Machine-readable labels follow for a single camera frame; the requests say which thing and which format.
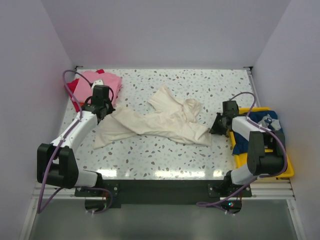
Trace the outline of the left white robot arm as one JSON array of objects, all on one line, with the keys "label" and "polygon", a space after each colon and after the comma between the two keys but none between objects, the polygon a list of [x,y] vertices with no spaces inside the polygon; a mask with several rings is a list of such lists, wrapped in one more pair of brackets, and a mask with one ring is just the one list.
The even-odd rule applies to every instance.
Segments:
[{"label": "left white robot arm", "polygon": [[39,183],[66,189],[86,187],[92,196],[103,192],[104,184],[99,181],[101,174],[81,169],[75,153],[86,136],[115,111],[113,93],[109,86],[94,86],[92,96],[87,98],[66,130],[51,143],[38,147],[36,177]]}]

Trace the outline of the cream t shirt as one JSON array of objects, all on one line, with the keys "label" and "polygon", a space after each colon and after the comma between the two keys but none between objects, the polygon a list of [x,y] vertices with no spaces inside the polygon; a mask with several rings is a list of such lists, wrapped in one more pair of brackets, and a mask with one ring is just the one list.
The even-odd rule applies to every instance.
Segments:
[{"label": "cream t shirt", "polygon": [[212,146],[208,127],[197,120],[202,109],[199,101],[174,97],[163,85],[148,103],[154,112],[146,115],[117,104],[115,111],[98,124],[93,148],[103,148],[136,135],[160,136],[186,145]]}]

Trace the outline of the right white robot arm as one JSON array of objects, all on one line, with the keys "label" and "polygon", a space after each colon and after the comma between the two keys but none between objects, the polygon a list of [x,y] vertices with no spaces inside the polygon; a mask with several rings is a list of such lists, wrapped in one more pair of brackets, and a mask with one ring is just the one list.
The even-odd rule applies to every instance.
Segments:
[{"label": "right white robot arm", "polygon": [[276,177],[287,170],[288,157],[285,135],[280,130],[271,130],[252,121],[249,115],[240,114],[235,100],[222,103],[222,112],[217,113],[209,131],[213,135],[238,133],[248,141],[246,163],[227,172],[220,189],[230,197],[235,196],[241,186],[259,178]]}]

